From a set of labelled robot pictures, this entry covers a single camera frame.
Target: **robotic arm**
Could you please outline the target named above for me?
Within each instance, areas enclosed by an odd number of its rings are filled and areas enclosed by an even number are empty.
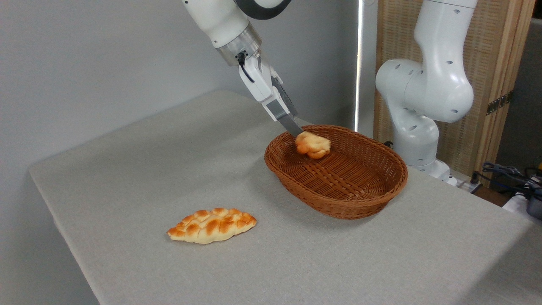
[[[423,62],[392,59],[380,67],[376,88],[393,123],[393,149],[407,165],[450,184],[449,167],[436,159],[433,120],[456,122],[474,93],[463,68],[463,44],[478,0],[424,0],[414,38]]]
[[[297,111],[282,87],[282,80],[262,58],[262,40],[247,18],[273,18],[290,1],[187,0],[184,5],[224,60],[230,66],[239,66],[239,75],[254,98],[295,137],[303,132],[294,120]]]

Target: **braided bread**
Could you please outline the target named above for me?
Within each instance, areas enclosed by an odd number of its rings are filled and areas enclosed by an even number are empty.
[[[307,154],[312,159],[320,159],[331,151],[330,140],[308,131],[300,133],[295,138],[295,145],[298,153],[302,155]]]
[[[210,212],[201,210],[188,215],[167,234],[172,240],[208,244],[247,232],[255,225],[256,219],[249,213],[234,208],[215,208]]]

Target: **wicker basket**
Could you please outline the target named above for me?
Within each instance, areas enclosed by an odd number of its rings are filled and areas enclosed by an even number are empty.
[[[265,152],[265,162],[284,187],[317,211],[340,219],[380,212],[407,183],[407,166],[385,145],[347,128],[304,126],[331,140],[331,153],[312,160],[299,155],[285,132]]]

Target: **gray wall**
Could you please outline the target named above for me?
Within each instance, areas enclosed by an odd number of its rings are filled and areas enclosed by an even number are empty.
[[[497,163],[521,170],[542,156],[542,20],[532,19]]]
[[[356,10],[297,0],[254,22],[313,123],[350,124]],[[248,90],[179,0],[1,1],[0,22],[0,304],[95,304],[28,167],[207,92]]]

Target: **gray tablecloth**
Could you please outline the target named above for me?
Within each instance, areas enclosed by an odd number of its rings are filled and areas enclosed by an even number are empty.
[[[375,216],[322,215],[263,161],[282,132],[219,91],[30,173],[102,304],[542,304],[539,226],[413,170]],[[166,235],[215,207],[258,224],[209,245]]]

